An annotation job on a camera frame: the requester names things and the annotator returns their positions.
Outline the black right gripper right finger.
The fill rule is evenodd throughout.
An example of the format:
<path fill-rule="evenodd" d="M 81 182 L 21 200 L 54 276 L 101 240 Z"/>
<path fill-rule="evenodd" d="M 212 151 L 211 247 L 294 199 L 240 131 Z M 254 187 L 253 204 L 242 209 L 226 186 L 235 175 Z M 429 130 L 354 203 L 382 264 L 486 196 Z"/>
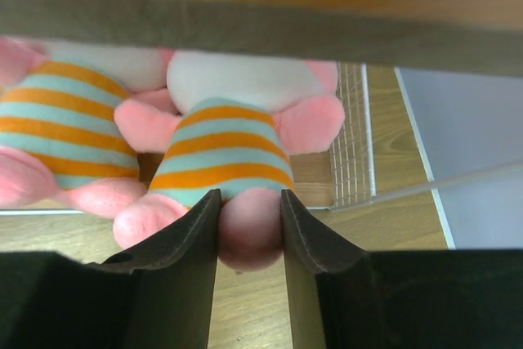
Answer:
<path fill-rule="evenodd" d="M 281 195 L 296 348 L 519 348 L 522 253 L 363 250 Z"/>

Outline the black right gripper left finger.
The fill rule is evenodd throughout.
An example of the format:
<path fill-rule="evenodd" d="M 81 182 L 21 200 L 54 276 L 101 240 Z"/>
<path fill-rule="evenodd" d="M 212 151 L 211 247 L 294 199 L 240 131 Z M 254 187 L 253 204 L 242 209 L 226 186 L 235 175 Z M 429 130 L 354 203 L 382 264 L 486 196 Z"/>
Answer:
<path fill-rule="evenodd" d="M 205 348 L 221 193 L 102 263 L 1 256 L 4 348 Z"/>

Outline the pink plush striped hat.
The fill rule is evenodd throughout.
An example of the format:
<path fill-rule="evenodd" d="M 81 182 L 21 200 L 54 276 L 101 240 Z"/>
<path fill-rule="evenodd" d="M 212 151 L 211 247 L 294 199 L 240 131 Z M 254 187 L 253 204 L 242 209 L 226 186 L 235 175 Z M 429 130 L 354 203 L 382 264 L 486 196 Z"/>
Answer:
<path fill-rule="evenodd" d="M 176 51 L 167 68 L 175 111 L 128 99 L 114 113 L 134 150 L 163 156 L 145 195 L 116 215 L 116 242 L 140 243 L 216 189 L 221 261 L 241 272 L 272 265 L 291 157 L 326 151 L 344 122 L 337 85 L 331 60 Z"/>

